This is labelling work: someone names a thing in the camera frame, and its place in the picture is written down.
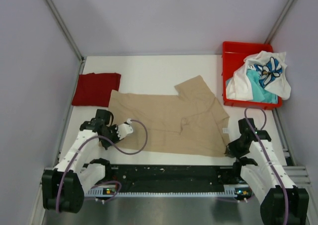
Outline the beige t-shirt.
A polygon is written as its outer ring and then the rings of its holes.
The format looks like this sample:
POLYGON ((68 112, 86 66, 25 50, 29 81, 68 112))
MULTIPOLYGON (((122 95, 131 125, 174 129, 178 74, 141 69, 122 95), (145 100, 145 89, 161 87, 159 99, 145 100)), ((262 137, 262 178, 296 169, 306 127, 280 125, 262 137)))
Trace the beige t-shirt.
POLYGON ((116 124, 142 122, 118 145, 136 150, 224 157, 229 135, 223 130, 229 115, 198 75, 175 86, 177 95, 149 95, 112 91, 109 110, 116 124))

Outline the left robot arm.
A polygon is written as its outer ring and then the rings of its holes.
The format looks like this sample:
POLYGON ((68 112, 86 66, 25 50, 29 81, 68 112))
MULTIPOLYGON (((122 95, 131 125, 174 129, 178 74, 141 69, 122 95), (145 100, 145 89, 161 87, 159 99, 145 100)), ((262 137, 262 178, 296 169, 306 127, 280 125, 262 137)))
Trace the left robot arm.
POLYGON ((107 149, 117 142, 114 116, 98 109, 95 117, 81 124, 77 137, 62 160, 42 175, 43 207, 57 213, 78 213, 86 193, 98 182, 111 181, 113 172, 108 160, 87 161, 94 149, 107 149))

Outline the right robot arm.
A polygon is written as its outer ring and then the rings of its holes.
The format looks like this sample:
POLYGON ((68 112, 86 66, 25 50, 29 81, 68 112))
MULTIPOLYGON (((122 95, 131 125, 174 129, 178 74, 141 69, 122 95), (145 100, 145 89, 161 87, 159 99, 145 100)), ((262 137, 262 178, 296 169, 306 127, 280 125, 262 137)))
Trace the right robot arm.
POLYGON ((238 121, 240 137, 226 147, 226 156, 235 158, 232 178, 246 182, 260 203, 265 225, 304 225, 309 195, 285 171, 266 130, 259 130, 252 118, 238 121))

